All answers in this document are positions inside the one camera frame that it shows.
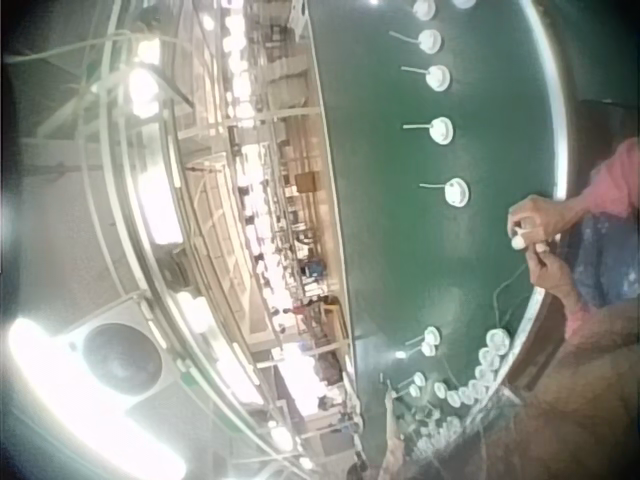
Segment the pink sleeve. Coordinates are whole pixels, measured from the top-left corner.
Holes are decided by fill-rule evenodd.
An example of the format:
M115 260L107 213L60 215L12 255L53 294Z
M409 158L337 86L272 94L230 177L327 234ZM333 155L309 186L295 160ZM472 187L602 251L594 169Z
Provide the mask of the pink sleeve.
M573 336L576 329L584 323L589 315L591 315L591 308L586 303L573 312L567 312L567 323L564 327L565 340L569 340Z
M580 195L589 211L626 217L638 208L639 166L638 139L632 138L618 147Z

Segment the white cap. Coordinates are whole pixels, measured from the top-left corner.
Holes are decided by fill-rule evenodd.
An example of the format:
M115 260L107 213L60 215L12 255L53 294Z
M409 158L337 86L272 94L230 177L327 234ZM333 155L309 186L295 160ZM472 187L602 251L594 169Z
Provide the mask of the white cap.
M440 145L448 145L453 140L453 123L446 117L436 118L431 122L431 128L429 128L431 138Z
M458 8L471 8L476 4L476 0L453 0L453 4Z
M460 407L460 405L462 405L460 395L455 390L447 392L447 402L449 402L449 405L451 405L453 408L458 408Z
M440 345L441 340L440 332L436 327L428 327L424 331L425 342L430 343L431 345Z
M436 347L427 342L422 342L422 346L420 347L422 353L425 357L435 357L436 356Z
M434 65L427 70L426 79L436 92L444 92L451 85L451 72L444 65Z
M487 346L492 352L504 355L511 346L511 337L504 328L494 328L487 333Z
M436 14L435 0L418 0L413 6L413 13L422 21L431 20Z
M461 178L453 178L444 186L444 199L452 207L464 207L470 197L469 186Z
M418 42L422 51L433 55L442 46L442 35L437 30L423 30L418 36Z
M447 386L443 382L436 382L433 384L433 391L436 397L444 400L447 398Z

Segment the worker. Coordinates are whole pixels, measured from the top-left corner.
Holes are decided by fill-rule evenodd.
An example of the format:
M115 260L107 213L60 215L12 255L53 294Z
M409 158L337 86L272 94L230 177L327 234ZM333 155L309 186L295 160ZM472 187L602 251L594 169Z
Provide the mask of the worker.
M638 139L623 142L594 173L589 187L575 198L556 202L531 196L509 211L507 229L533 225L521 236L531 282L557 296L567 314L565 337L597 308L640 294L638 282ZM582 243L576 266L533 245L553 239L582 221Z

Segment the white plastic part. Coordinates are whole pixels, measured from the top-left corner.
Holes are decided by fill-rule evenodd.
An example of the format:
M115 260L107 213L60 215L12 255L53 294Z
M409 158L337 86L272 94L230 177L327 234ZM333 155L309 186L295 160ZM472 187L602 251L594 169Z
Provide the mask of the white plastic part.
M418 42L423 52L433 55L442 47L442 35L437 30L423 30L418 36Z
M418 387L424 387L427 384L427 378L420 372L417 372L413 376L413 383L415 383Z
M524 250L525 247L524 238L520 235L516 235L511 239L511 248L514 250Z
M444 186L444 198L452 207L464 207L470 197L469 186L461 178L453 178Z
M428 327L424 331L424 341L430 343L431 345L440 345L442 337L440 336L440 332L436 327Z
M420 396L420 387L417 385L411 385L409 387L409 395L413 398L418 398Z
M430 343L424 342L420 347L422 353L425 357L435 357L436 356L436 347L435 345L431 345Z
M493 372L489 370L487 367L483 365L477 366L475 375L476 375L476 380L478 380L478 382L480 382L482 385L485 385L487 387L490 387L491 385L493 385L495 376Z
M458 389L458 394L460 395L460 400L462 400L462 403L464 403L465 405L473 405L473 403L475 402L473 394L467 387L460 387Z
M429 128L431 138L440 145L449 145L453 140L453 123L446 117L436 118Z
M433 384L433 391L435 392L436 397L441 400L447 398L447 390L447 386L443 382L436 382Z
M477 0L452 0L453 4L458 8L471 8L476 4Z
M487 346L497 355L504 355L511 346L511 337L503 328L494 328L487 333Z
M500 357L489 347L481 348L478 358L480 359L480 365L487 367L491 371L500 368Z
M478 380L471 380L469 382L469 391L477 400L483 400L487 396L486 385L483 385Z
M447 402L449 402L449 405L451 405L453 408L459 408L460 405L462 405L460 394L458 394L458 392L456 392L455 390L447 392Z
M413 6L413 14L423 22L431 20L436 14L435 0L418 0Z
M451 85L451 72L444 65L434 65L427 70L426 80L436 92L444 92Z

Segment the wire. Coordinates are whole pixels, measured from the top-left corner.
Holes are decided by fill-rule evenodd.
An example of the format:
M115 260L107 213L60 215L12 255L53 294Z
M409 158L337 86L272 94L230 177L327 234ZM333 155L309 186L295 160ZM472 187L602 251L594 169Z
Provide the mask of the wire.
M392 37L399 38L400 40L404 40L405 42L420 43L420 41L416 40L415 38L405 37L404 35L400 35L399 33L396 33L396 32L393 32L393 31L390 31L389 35L391 35Z
M418 185L420 188L444 188L446 187L446 184L442 184L442 185L435 185L433 183L421 183Z
M527 265L522 265L518 271L513 274L513 276L511 278L509 278L509 280L507 280L506 282L503 282L498 288L496 288L496 290L493 292L493 311L496 314L496 327L500 328L500 310L498 308L498 295L500 295L500 292L502 292L502 290L504 290L507 286L509 286L511 283L513 283L522 272L524 272L525 268L527 267Z

